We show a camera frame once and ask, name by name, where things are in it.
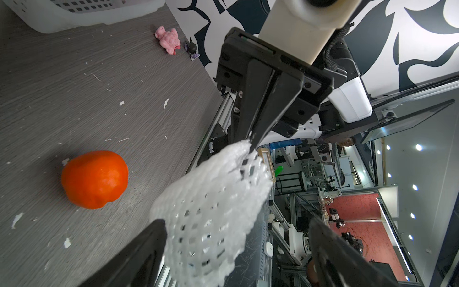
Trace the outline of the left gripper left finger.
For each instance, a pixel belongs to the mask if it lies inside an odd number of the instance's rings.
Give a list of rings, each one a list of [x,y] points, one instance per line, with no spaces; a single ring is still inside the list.
[[[153,287],[166,246],[165,220],[155,220],[82,287]]]

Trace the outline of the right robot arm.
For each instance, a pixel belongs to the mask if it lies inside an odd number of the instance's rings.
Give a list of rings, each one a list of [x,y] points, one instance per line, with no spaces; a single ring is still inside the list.
[[[233,28],[225,37],[217,82],[236,93],[227,133],[210,141],[211,153],[247,140],[252,148],[288,139],[336,143],[363,134],[369,142],[415,127],[449,102],[407,116],[379,118],[344,41],[333,33],[314,65]]]

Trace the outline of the netted orange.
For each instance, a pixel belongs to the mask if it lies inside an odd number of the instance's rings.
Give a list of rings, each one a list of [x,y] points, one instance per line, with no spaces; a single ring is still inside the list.
[[[126,191],[129,170],[113,151],[92,151],[70,160],[63,168],[62,187],[73,204],[99,209]]]

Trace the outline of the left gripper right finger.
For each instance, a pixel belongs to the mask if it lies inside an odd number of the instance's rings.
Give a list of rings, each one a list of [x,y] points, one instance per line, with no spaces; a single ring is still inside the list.
[[[398,286],[395,279],[372,266],[324,222],[311,220],[308,237],[321,287]]]

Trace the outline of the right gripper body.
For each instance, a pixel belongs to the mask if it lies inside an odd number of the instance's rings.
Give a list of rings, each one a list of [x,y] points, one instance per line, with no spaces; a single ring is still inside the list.
[[[238,93],[230,142],[261,142],[270,131],[290,138],[333,91],[333,78],[239,29],[225,36],[218,87]]]

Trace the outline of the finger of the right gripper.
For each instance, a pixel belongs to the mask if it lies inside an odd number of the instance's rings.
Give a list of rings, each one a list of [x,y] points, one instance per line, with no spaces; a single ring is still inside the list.
[[[274,73],[252,128],[251,151],[257,149],[261,141],[292,105],[302,91],[303,83],[302,77],[296,78],[286,72]]]
[[[239,122],[234,134],[236,142],[250,140],[255,118],[262,107],[262,102],[267,95],[269,82],[275,72],[274,68],[262,61],[257,59],[249,61],[245,84],[242,89]]]

